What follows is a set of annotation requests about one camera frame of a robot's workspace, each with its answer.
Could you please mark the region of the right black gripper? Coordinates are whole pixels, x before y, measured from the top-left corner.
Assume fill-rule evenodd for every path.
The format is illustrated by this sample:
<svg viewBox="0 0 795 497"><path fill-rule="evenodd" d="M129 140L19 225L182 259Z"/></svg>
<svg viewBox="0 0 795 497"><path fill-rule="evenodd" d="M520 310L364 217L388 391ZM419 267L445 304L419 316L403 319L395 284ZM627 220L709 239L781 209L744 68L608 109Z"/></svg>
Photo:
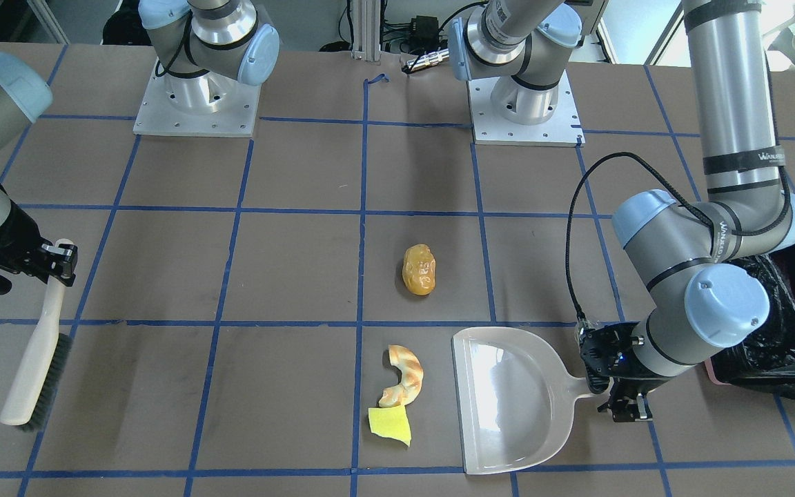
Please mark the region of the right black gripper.
<svg viewBox="0 0 795 497"><path fill-rule="evenodd" d="M56 244L45 243L38 224L22 208L16 204L10 205L9 216L0 227L1 270L15 275L24 273L46 285L56 280L66 287L72 287L76 280L74 273L64 273L60 266L45 269L41 267L41 263L46 258L52 266L75 266L78 263L78 254L78 246L70 240L64 243L58 240ZM0 295L6 295L10 289L10 280L0 275Z"/></svg>

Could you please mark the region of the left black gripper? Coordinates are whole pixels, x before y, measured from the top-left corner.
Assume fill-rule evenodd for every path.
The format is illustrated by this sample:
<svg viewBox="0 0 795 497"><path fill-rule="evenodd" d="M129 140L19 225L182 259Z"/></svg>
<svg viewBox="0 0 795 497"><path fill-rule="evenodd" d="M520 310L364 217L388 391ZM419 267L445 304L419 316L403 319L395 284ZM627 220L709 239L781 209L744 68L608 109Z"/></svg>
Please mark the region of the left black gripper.
<svg viewBox="0 0 795 497"><path fill-rule="evenodd" d="M609 399L597 407L598 413L608 411L622 422L652 422L654 415L647 393L671 380L652 371L640 361L639 342L649 343L640 322L595 325L589 320L577 323L580 357L586 368L588 387L602 393L606 381L612 380Z"/></svg>

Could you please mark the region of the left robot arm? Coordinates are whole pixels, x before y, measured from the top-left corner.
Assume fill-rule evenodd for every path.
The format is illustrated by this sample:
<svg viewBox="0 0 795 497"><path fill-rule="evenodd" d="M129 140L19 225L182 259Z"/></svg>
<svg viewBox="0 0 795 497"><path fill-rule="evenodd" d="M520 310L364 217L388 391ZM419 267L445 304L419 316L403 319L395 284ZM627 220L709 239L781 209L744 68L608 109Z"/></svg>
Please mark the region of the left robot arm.
<svg viewBox="0 0 795 497"><path fill-rule="evenodd" d="M652 418L647 394L742 342L769 317L759 280L739 257L795 244L795 194L777 139L773 92L760 31L760 1L684 1L707 199L689 202L635 153L657 182L613 213L616 239L654 301L638 323L596 328L583 311L570 266L587 384L607 392L599 406L614 422ZM550 117L533 98L552 99L571 51L578 14L562 1L488 1L447 28L460 81L498 78L492 100L518 125Z"/></svg>

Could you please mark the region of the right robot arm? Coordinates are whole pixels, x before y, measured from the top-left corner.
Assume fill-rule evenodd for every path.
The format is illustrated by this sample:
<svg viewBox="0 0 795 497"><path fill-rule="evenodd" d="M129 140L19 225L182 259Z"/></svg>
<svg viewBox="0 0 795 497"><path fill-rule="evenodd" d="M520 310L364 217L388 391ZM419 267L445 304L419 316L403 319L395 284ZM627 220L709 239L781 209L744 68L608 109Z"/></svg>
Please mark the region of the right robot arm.
<svg viewBox="0 0 795 497"><path fill-rule="evenodd" d="M281 47L275 26L251 1L141 1L142 28L157 53L135 133L249 137L259 88ZM52 104L46 82L18 57L0 52L0 150ZM51 242L0 183L0 295L7 274L41 280L51 295L75 283L78 249Z"/></svg>

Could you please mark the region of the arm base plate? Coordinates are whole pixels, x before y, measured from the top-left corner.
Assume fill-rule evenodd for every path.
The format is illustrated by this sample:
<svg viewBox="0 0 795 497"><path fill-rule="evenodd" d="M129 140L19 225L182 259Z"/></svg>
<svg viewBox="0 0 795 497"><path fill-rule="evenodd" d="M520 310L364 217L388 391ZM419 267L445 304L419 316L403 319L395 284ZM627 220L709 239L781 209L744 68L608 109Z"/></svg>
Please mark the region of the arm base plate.
<svg viewBox="0 0 795 497"><path fill-rule="evenodd" d="M157 76L157 60L141 99L136 135L251 138L261 88L223 75Z"/></svg>
<svg viewBox="0 0 795 497"><path fill-rule="evenodd" d="M586 144L568 73L533 90L511 77L467 82L474 141L480 145L576 147Z"/></svg>

